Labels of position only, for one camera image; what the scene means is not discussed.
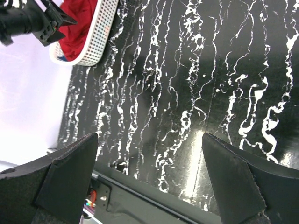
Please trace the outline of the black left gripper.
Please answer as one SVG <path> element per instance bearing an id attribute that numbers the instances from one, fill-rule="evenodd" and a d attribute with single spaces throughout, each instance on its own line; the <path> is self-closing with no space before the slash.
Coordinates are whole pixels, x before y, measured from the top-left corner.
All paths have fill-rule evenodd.
<path id="1" fill-rule="evenodd" d="M 56 4 L 45 4 L 45 6 L 46 10 L 40 9 L 39 12 L 42 29 L 33 34 L 46 47 L 65 38 L 65 35 L 59 31 L 60 27 L 76 25 L 77 21 Z"/>

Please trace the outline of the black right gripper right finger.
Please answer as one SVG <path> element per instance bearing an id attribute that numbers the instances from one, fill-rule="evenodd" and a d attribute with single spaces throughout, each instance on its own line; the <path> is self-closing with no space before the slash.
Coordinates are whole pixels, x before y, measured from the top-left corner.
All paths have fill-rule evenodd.
<path id="1" fill-rule="evenodd" d="M 299 172 L 238 149 L 210 133 L 202 151 L 224 224 L 297 224 Z"/>

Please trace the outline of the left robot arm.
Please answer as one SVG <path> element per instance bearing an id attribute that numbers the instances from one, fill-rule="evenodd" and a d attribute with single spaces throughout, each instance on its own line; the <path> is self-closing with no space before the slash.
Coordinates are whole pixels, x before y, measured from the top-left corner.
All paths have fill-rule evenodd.
<path id="1" fill-rule="evenodd" d="M 44 11 L 34 0 L 26 3 L 20 0 L 18 7 L 13 6 L 12 0 L 0 2 L 0 42 L 3 45 L 13 44 L 14 36 L 33 34 L 47 47 L 65 38 L 65 35 L 58 31 L 60 27 L 77 24 L 53 1 L 41 2 L 46 7 Z"/>

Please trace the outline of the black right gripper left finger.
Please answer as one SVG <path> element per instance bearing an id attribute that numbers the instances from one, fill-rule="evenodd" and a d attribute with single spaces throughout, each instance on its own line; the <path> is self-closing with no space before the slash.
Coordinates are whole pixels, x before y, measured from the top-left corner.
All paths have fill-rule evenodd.
<path id="1" fill-rule="evenodd" d="M 78 224 L 98 148 L 97 133 L 0 174 L 2 224 Z"/>

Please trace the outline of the red t shirt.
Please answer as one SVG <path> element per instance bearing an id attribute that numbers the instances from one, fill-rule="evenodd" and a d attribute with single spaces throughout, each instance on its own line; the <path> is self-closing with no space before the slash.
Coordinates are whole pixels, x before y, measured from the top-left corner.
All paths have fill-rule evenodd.
<path id="1" fill-rule="evenodd" d="M 97 0 L 65 0 L 60 8 L 77 24 L 61 26 L 65 38 L 59 40 L 66 61 L 75 60 L 81 53 L 96 9 Z"/>

